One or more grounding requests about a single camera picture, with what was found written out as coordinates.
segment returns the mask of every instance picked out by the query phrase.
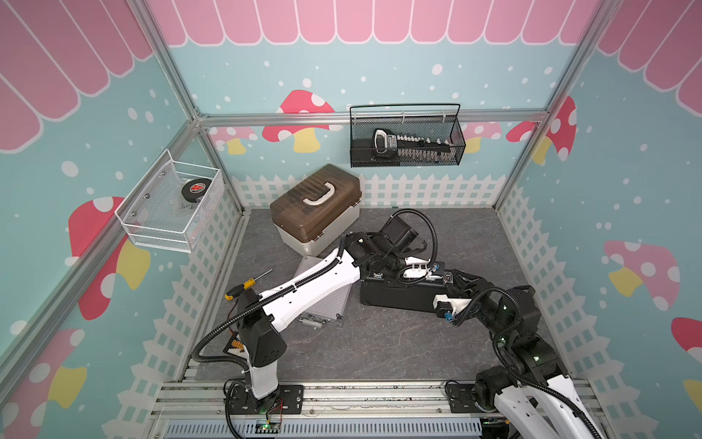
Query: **white tool box base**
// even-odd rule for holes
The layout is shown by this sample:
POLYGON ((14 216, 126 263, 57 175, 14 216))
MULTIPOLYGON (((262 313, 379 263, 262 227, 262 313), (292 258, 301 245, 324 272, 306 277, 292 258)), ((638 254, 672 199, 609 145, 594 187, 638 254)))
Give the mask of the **white tool box base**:
POLYGON ((339 238, 339 236, 344 233, 354 221, 358 219, 358 215, 361 211, 361 200, 349 206, 348 209, 337 217, 334 221, 329 224, 322 234, 317 237, 317 239, 309 242, 300 242, 295 239, 292 235, 287 233, 285 230, 281 229, 278 225, 278 233, 280 237, 283 238, 283 242, 288 244, 290 248, 297 251, 303 256, 318 256, 325 248, 327 248, 332 242, 339 238))

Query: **brown tool box lid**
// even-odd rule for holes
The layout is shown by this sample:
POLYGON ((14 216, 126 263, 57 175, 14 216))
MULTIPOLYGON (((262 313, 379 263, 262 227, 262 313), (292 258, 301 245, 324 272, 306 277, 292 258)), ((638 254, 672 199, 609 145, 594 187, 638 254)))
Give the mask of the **brown tool box lid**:
POLYGON ((358 178, 328 164, 273 201, 270 210, 275 225, 296 240, 309 242, 360 199, 358 178))

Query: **black wire basket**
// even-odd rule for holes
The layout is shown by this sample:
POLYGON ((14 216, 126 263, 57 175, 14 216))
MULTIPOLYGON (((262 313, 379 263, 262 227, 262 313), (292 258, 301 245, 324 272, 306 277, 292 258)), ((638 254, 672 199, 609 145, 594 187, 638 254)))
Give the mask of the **black wire basket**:
POLYGON ((459 165, 460 109, 451 103, 350 107, 351 167, 459 165))

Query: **screwdriver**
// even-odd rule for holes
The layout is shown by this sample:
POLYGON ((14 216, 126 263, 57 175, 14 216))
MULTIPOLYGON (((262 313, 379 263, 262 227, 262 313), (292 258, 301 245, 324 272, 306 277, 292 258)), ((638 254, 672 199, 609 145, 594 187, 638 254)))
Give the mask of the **screwdriver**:
POLYGON ((267 275, 268 273, 272 272, 273 269, 271 268, 267 272, 263 273, 261 276, 258 276, 256 279, 251 278, 244 282, 243 284, 238 284, 236 287, 232 288, 231 290, 227 291, 224 294, 224 298, 227 299, 228 301, 232 300, 234 297, 238 297, 241 293, 246 291, 247 289, 251 288, 253 285, 256 285, 256 281, 262 278, 263 276, 267 275))

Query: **tool box handle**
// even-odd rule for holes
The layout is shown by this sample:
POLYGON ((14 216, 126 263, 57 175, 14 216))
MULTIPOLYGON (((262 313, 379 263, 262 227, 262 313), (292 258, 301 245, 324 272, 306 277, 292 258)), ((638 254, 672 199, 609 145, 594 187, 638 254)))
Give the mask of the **tool box handle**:
POLYGON ((321 197, 319 197, 318 199, 316 199, 314 201, 312 201, 309 198, 305 198, 303 200, 303 203, 305 203, 308 206, 319 206, 320 204, 324 203, 326 200, 330 199, 331 196, 334 195, 334 190, 335 190, 334 185, 328 181, 324 185, 329 188, 329 190, 326 192, 326 194, 322 195, 321 197))

